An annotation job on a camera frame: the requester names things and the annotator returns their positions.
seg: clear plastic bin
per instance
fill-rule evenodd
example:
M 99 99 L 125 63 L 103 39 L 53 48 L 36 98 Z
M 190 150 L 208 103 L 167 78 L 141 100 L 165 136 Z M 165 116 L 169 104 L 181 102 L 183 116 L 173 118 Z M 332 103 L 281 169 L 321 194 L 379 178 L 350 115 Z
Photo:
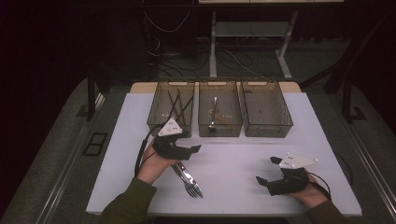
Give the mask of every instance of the clear plastic bin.
M 247 137 L 286 137 L 293 121 L 279 83 L 271 78 L 242 77 L 240 88 Z
M 201 137 L 238 137 L 242 123 L 235 78 L 201 77 L 199 79 L 199 135 Z
M 195 78 L 162 77 L 152 100 L 148 115 L 148 127 L 154 128 L 174 118 L 183 129 L 180 137 L 191 137 L 192 108 Z M 152 133 L 157 135 L 160 129 Z

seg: metal fork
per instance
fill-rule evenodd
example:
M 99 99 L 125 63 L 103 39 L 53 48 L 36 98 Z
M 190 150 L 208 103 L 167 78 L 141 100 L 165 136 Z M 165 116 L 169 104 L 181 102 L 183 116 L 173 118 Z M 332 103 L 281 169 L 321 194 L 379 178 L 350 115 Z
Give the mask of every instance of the metal fork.
M 178 168 L 178 166 L 176 164 L 172 164 L 172 168 L 174 169 L 176 174 L 180 177 L 180 179 L 183 180 L 184 188 L 186 189 L 187 193 L 189 193 L 192 198 L 198 198 L 199 194 L 196 191 L 194 184 L 190 183 L 184 177 L 184 175 L 181 173 L 180 169 Z
M 194 185 L 194 189 L 195 192 L 198 194 L 198 196 L 200 196 L 201 198 L 204 198 L 204 194 L 202 193 L 201 188 L 199 187 L 199 185 L 197 184 L 197 182 L 194 180 L 194 178 L 192 178 L 192 175 L 187 171 L 186 167 L 184 166 L 184 164 L 181 161 L 178 161 L 176 163 L 176 165 L 178 166 L 178 168 L 181 170 L 181 173 L 186 177 L 186 180 Z

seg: white table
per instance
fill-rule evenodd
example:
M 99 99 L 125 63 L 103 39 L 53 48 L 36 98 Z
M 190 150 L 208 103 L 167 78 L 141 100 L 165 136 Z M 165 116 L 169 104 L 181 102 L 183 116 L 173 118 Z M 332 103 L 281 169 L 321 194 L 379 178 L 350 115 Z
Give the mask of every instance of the white table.
M 154 183 L 158 188 L 148 209 L 151 216 L 195 217 L 290 217 L 305 208 L 288 196 L 271 196 L 257 183 L 256 175 L 268 180 L 281 178 L 270 157 L 283 158 L 287 152 L 317 158 L 319 164 L 307 170 L 330 185 L 333 202 L 346 216 L 361 216 L 361 207 L 348 185 L 317 116 L 304 93 L 285 93 L 294 125 L 284 139 L 200 138 L 197 125 L 198 95 L 194 98 L 192 137 L 179 139 L 178 146 L 202 145 L 183 163 L 197 180 L 204 198 L 194 199 L 169 168 Z M 149 131 L 146 124 L 153 93 L 126 96 L 97 177 L 87 212 L 100 214 L 108 203 L 128 187 L 134 175 L 138 149 Z

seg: white gripper part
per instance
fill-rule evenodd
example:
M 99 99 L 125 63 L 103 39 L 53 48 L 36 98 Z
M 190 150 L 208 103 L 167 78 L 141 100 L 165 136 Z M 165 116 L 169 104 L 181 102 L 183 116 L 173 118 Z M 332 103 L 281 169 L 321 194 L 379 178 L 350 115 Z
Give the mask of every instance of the white gripper part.
M 288 153 L 288 155 L 282 160 L 279 166 L 285 169 L 294 170 L 316 163 L 318 163 L 318 159 L 311 159 Z
M 170 118 L 160 130 L 158 136 L 168 136 L 178 133 L 183 133 L 183 130 L 180 128 L 180 126 L 178 126 L 174 118 Z

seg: spoon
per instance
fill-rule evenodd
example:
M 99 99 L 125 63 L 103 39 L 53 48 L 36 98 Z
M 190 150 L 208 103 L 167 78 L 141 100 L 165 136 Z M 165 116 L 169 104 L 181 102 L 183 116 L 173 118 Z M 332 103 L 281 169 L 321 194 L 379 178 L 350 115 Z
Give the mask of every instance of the spoon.
M 212 122 L 209 124 L 209 131 L 212 133 L 216 132 L 216 127 L 215 127 L 215 116 L 216 116 L 216 107 L 218 104 L 218 97 L 215 96 L 215 101 L 213 102 L 213 108 L 212 108 Z

